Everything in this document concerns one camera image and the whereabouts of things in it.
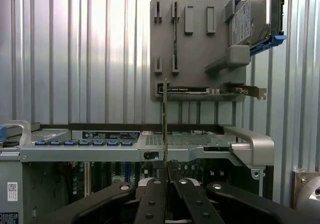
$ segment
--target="metal wall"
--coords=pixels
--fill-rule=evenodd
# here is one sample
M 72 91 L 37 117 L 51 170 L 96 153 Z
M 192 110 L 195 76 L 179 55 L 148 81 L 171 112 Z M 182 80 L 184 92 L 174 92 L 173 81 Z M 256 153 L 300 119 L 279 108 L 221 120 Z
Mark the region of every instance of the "metal wall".
M 160 123 L 150 99 L 150 0 L 0 0 L 0 119 Z M 286 0 L 283 45 L 252 58 L 267 101 L 170 102 L 171 123 L 234 124 L 275 142 L 274 194 L 319 169 L 320 0 Z

